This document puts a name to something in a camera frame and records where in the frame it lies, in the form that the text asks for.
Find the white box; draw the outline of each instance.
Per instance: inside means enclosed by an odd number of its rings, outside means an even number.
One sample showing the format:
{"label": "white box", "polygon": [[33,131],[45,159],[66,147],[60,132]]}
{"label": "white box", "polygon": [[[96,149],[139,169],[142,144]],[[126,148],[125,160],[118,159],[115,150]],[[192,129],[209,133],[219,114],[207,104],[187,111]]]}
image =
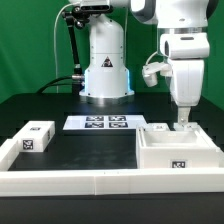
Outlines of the white box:
{"label": "white box", "polygon": [[138,168],[219,167],[224,158],[220,148],[198,125],[182,131],[151,127],[149,124],[136,129]]}
{"label": "white box", "polygon": [[29,121],[13,139],[20,152],[43,152],[54,134],[54,121]]}

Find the black symbol on block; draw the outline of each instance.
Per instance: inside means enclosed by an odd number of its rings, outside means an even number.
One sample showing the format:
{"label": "black symbol on block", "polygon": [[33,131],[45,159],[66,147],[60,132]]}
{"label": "black symbol on block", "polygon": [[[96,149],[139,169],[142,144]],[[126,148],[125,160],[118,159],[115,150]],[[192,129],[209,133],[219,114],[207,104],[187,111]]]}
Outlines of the black symbol on block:
{"label": "black symbol on block", "polygon": [[86,117],[86,121],[104,121],[103,116],[89,116]]}
{"label": "black symbol on block", "polygon": [[33,149],[33,140],[23,140],[23,149],[24,150]]}
{"label": "black symbol on block", "polygon": [[109,67],[109,68],[112,68],[112,67],[113,67],[112,62],[111,62],[111,60],[110,60],[109,57],[107,57],[107,58],[105,59],[105,61],[104,61],[104,63],[102,64],[101,67]]}
{"label": "black symbol on block", "polygon": [[109,116],[109,121],[126,121],[125,116]]}
{"label": "black symbol on block", "polygon": [[172,168],[186,168],[186,161],[172,161]]}
{"label": "black symbol on block", "polygon": [[128,128],[127,122],[110,122],[110,128]]}
{"label": "black symbol on block", "polygon": [[104,128],[103,122],[88,122],[85,124],[85,128]]}
{"label": "black symbol on block", "polygon": [[41,128],[39,128],[39,127],[33,127],[33,128],[31,128],[30,130],[31,131],[39,131]]}

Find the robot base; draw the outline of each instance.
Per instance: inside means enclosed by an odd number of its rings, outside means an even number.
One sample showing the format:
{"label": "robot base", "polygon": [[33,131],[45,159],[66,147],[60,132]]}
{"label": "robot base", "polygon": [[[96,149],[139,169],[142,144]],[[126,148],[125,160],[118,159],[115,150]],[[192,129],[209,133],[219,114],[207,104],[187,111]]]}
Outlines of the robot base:
{"label": "robot base", "polygon": [[126,96],[118,97],[118,98],[99,98],[99,97],[91,97],[80,92],[80,100],[98,105],[114,105],[114,104],[122,104],[125,102],[132,102],[134,100],[134,91],[130,91]]}

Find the white block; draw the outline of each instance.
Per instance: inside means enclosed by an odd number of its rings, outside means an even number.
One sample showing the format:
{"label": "white block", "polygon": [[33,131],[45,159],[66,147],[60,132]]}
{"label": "white block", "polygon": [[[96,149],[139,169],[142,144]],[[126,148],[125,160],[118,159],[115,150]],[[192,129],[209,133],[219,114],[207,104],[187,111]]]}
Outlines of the white block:
{"label": "white block", "polygon": [[20,152],[43,152],[55,134],[54,121],[29,121],[14,137]]}
{"label": "white block", "polygon": [[17,140],[7,139],[0,147],[0,171],[7,171],[18,154]]}

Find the white platform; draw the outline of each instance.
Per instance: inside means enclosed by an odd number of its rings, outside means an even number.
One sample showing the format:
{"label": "white platform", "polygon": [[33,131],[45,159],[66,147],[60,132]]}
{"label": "white platform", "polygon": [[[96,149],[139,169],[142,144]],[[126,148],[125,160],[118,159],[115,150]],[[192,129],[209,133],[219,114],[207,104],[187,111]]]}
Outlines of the white platform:
{"label": "white platform", "polygon": [[[167,131],[161,125],[159,129]],[[224,192],[222,159],[219,160],[219,166],[209,168],[7,171],[18,155],[17,144],[15,139],[7,140],[0,148],[0,197]]]}

